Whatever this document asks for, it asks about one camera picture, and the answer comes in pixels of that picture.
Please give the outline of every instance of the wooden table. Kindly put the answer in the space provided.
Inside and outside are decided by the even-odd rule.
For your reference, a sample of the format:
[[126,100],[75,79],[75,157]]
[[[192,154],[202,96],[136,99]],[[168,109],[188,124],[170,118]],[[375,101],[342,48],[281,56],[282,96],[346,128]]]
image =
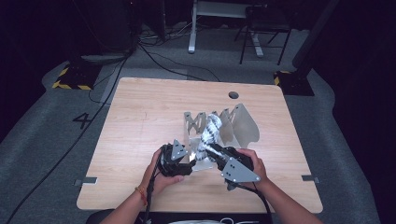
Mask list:
[[[239,93],[238,99],[229,97]],[[263,159],[268,176],[313,213],[322,204],[282,91],[277,86],[124,77],[120,80],[83,185],[80,209],[117,207],[138,186],[152,154],[163,144],[184,139],[184,112],[222,111],[239,103],[256,121],[260,140],[250,143]],[[215,168],[192,173],[165,189],[151,206],[162,212],[265,213],[255,194],[228,191]]]

